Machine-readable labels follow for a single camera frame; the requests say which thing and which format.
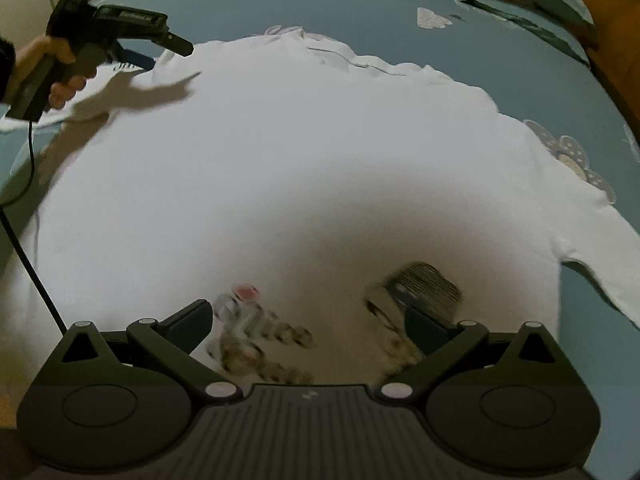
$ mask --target sleeve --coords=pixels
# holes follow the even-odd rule
[[[611,303],[640,328],[640,235],[607,200],[552,156],[526,126],[538,199],[559,262],[582,264]]]
[[[15,48],[6,40],[0,38],[0,101],[6,92],[11,70],[15,64]]]

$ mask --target wire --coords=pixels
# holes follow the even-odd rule
[[[49,313],[53,316],[53,319],[56,322],[56,325],[58,326],[58,328],[60,329],[60,332],[62,332],[62,335],[65,335],[66,333],[65,322],[62,321],[62,318],[60,317],[60,313],[56,309],[56,306],[53,304],[53,301],[51,301],[51,298],[47,294],[47,291],[44,288],[44,285],[42,285],[42,282],[40,281],[36,271],[33,269],[33,266],[31,265],[29,259],[27,258],[27,255],[24,253],[24,250],[20,245],[20,240],[18,240],[18,237],[15,235],[14,229],[11,227],[11,224],[9,223],[9,219],[7,218],[4,212],[5,207],[15,204],[27,193],[27,191],[31,187],[31,183],[33,182],[33,175],[35,174],[36,163],[35,163],[35,156],[33,155],[33,122],[32,121],[29,121],[29,156],[31,159],[31,171],[29,174],[29,179],[27,181],[27,184],[26,186],[24,186],[24,189],[20,193],[18,193],[18,195],[13,197],[11,200],[7,200],[6,202],[3,202],[0,204],[0,223],[2,223],[2,227],[4,227],[4,230],[6,231],[6,235],[9,237],[9,241],[11,242],[11,245],[14,246],[15,252],[18,254],[18,258],[20,258],[20,261],[24,266],[24,269],[27,271],[27,274],[31,278],[33,285],[35,285],[37,291],[40,293],[40,297],[42,298],[45,305],[49,309]]]
[[[23,196],[27,194],[27,191],[31,187],[31,183],[33,182],[33,176],[36,172],[36,161],[35,156],[33,155],[33,122],[29,121],[29,157],[31,159],[31,172],[29,173],[29,179],[27,180],[27,184],[22,188],[22,191],[14,196],[11,200],[7,200],[6,202],[0,203],[0,208],[9,207],[10,205],[15,204],[20,200]]]

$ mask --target blurred object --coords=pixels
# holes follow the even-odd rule
[[[583,0],[600,34],[593,71],[640,138],[640,0]]]

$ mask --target dark sleeve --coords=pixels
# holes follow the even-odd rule
[[[11,70],[15,64],[15,49],[8,41],[0,38],[0,101],[6,92],[6,84],[9,81]]]

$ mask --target person's hand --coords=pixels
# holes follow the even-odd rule
[[[20,84],[36,68],[36,65],[45,54],[51,54],[65,64],[71,64],[76,61],[76,56],[71,51],[67,40],[52,38],[45,34],[37,37],[15,53],[15,65],[9,76],[3,99],[5,103],[11,105],[18,88],[20,88]],[[95,74],[96,70],[94,69],[89,74],[75,75],[66,83],[53,83],[49,94],[51,108],[60,110],[67,101],[76,95],[76,92],[84,88],[86,80],[95,77]]]

